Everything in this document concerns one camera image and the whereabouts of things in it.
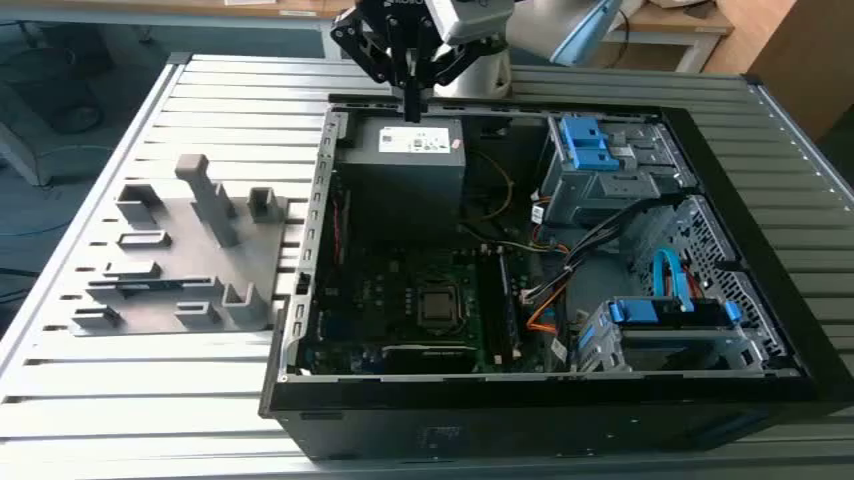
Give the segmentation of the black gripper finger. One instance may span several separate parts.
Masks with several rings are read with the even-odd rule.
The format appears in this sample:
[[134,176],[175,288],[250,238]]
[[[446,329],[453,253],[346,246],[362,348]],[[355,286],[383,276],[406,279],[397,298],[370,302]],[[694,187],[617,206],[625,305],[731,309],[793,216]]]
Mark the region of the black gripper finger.
[[386,38],[366,31],[366,17],[358,8],[335,17],[330,37],[377,83],[387,83],[402,101],[407,122],[415,122],[415,91],[410,89],[406,51],[389,46]]
[[437,84],[449,85],[481,57],[497,54],[507,47],[505,39],[481,39],[458,45],[437,59],[441,43],[419,39],[413,65],[413,122],[419,123],[425,111],[423,93]]

